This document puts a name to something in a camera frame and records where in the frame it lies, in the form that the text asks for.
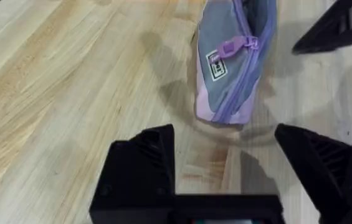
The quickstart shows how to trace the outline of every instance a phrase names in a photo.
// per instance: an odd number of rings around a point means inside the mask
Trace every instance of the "zippered pouch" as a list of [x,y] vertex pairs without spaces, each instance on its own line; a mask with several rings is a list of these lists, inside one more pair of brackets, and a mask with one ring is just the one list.
[[207,0],[197,42],[199,118],[249,122],[276,26],[275,0]]

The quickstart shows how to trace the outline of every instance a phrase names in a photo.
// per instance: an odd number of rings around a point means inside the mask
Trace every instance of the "zipper pull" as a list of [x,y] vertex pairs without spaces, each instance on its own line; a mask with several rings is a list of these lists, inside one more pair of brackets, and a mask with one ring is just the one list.
[[217,54],[210,58],[210,63],[216,63],[220,60],[220,58],[232,57],[242,47],[248,47],[250,49],[257,50],[259,49],[259,40],[254,36],[235,36],[218,46]]

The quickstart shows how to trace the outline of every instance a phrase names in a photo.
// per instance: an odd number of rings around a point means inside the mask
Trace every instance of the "pencil case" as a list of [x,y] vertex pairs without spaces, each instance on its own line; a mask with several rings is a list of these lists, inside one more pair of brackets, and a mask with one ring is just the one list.
[[249,122],[277,26],[275,0],[208,0],[197,42],[197,117]]

